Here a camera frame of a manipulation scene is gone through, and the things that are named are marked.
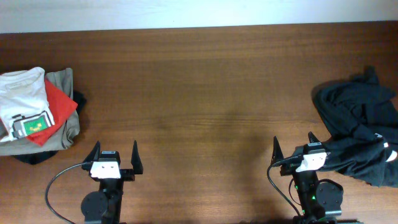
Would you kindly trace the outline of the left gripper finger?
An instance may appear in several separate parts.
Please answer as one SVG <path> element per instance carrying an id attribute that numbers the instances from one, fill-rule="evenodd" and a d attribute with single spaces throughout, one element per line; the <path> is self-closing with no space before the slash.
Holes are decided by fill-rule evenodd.
<path id="1" fill-rule="evenodd" d="M 97 161 L 101 152 L 101 144 L 99 141 L 96 142 L 91 152 L 86 156 L 83 162 L 94 162 Z"/>
<path id="2" fill-rule="evenodd" d="M 139 156 L 137 141 L 134 141 L 131 156 L 131 165 L 135 174 L 143 173 L 143 164 Z"/>

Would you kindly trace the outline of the dark green t-shirt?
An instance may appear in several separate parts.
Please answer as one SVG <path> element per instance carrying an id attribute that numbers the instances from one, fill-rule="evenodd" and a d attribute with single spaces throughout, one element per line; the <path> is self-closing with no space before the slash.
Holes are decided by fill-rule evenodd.
<path id="1" fill-rule="evenodd" d="M 395 95 L 380 85 L 371 66 L 315 93 L 313 104 L 331 135 L 324 143 L 330 155 L 323 171 L 337 171 L 376 187 L 397 187 Z"/>

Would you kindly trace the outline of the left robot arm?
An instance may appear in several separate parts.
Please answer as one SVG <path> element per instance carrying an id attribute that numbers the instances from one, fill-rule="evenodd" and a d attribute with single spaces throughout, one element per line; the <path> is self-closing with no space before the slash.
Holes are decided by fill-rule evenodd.
<path id="1" fill-rule="evenodd" d="M 99 189 L 86 195 L 81 202 L 85 223 L 120 222 L 124 183 L 135 181 L 135 176 L 144 172 L 136 141 L 131 153 L 132 167 L 122 169 L 120 164 L 119 152 L 102 151 L 99 142 L 83 161 L 82 169 L 89 172 L 90 178 L 99 183 Z"/>

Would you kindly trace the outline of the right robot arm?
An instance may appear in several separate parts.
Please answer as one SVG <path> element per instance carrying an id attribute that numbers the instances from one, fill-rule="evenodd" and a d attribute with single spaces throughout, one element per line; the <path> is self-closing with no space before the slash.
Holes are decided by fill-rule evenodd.
<path id="1" fill-rule="evenodd" d="M 343 187 L 330 179 L 318 178 L 317 171 L 325 165 L 328 152 L 313 133 L 309 132 L 308 140 L 309 143 L 304 145 L 301 152 L 284 157 L 279 141 L 274 137 L 267 178 L 295 210 L 297 215 L 293 217 L 293 223 L 336 223 L 336 217 L 342 213 Z M 280 167 L 281 176 L 292 177 L 290 184 L 298 193 L 301 209 L 271 179 L 270 171 L 275 167 Z"/>

